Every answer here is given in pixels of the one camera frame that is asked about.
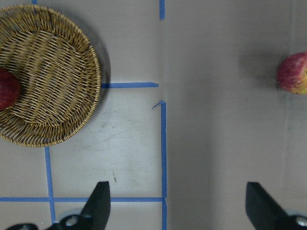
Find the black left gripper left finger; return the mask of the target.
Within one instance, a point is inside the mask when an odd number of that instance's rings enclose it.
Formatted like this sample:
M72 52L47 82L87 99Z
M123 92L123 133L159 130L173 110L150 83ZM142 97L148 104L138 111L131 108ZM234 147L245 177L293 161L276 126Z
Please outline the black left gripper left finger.
M104 230L111 209L109 182L98 182L80 214L68 215L50 230Z

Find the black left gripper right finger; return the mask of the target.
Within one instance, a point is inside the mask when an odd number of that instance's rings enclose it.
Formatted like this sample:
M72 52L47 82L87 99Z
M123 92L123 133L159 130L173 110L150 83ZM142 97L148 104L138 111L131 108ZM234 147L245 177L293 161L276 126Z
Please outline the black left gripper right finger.
M256 230L305 230L306 215L285 211L258 182L247 182L245 210Z

